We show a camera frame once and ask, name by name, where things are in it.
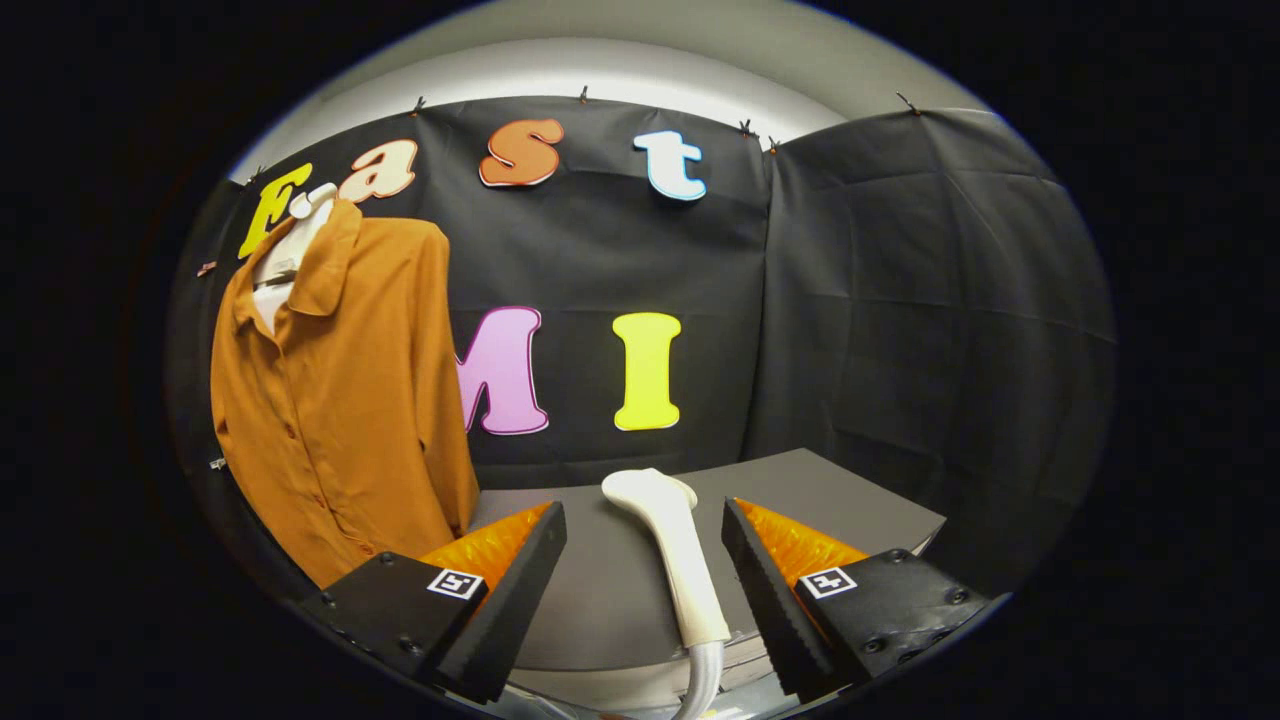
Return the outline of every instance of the binder clip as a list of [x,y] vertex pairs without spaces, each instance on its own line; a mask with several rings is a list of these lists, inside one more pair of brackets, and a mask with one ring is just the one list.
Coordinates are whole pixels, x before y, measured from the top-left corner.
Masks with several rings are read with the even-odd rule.
[[906,96],[904,96],[901,92],[895,92],[893,95],[897,95],[899,97],[901,97],[902,102],[906,102],[906,106],[910,108],[911,111],[915,113],[916,117],[920,115],[920,111],[915,109],[915,105],[911,105],[911,101],[908,100]]

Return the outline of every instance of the white mannequin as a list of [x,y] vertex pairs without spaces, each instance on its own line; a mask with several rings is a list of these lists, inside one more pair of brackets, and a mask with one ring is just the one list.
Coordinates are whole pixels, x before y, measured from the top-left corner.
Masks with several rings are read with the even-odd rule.
[[275,311],[289,299],[302,256],[329,220],[337,195],[338,186],[329,182],[294,197],[289,202],[289,214],[296,220],[293,228],[253,268],[253,304],[273,334]]

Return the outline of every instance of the white handle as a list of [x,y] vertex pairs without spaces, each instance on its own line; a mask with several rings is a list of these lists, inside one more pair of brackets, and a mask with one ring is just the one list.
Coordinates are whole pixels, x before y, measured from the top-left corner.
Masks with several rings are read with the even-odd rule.
[[613,473],[602,488],[609,502],[639,515],[657,538],[685,647],[728,642],[728,624],[690,512],[698,506],[692,488],[652,468]]

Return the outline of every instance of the orange soft gripper pad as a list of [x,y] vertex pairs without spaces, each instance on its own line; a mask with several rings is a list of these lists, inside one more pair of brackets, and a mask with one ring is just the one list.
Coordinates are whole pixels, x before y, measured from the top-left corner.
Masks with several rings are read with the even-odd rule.
[[550,506],[550,502],[544,502],[524,512],[503,518],[492,525],[485,525],[449,544],[433,550],[419,557],[419,561],[435,565],[436,568],[448,568],[449,570],[461,570],[462,573],[480,575],[484,578],[485,584],[489,585],[489,593],[492,594],[502,580],[502,577],[507,573],[507,568],[516,559],[516,553],[520,552],[525,541],[529,539],[529,533],[532,532],[534,525],[538,524],[543,512]]
[[782,571],[791,592],[795,592],[796,582],[804,575],[868,557],[865,552],[801,525],[786,515],[778,515],[740,497],[733,500],[755,528],[755,534],[760,537],[773,564]]

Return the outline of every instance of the yellow letter i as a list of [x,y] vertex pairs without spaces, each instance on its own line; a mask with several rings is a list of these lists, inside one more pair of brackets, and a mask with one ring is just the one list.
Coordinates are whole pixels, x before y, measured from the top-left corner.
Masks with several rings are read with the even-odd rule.
[[613,416],[620,430],[669,428],[680,420],[671,404],[671,340],[680,320],[662,313],[631,313],[613,320],[613,333],[626,346],[626,391]]

